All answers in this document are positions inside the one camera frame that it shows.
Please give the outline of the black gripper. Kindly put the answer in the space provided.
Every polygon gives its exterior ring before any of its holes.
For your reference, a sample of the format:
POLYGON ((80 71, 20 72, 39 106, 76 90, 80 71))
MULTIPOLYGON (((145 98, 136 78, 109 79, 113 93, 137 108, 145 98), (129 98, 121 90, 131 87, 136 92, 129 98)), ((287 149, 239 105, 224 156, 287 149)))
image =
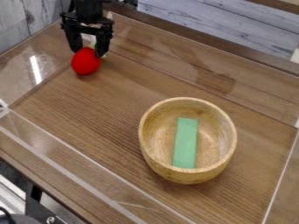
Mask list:
POLYGON ((103 15, 103 0, 71 0, 60 17, 69 49, 76 52, 83 47, 80 34, 89 34, 96 37, 95 51, 101 58, 108 52, 115 23, 103 15))

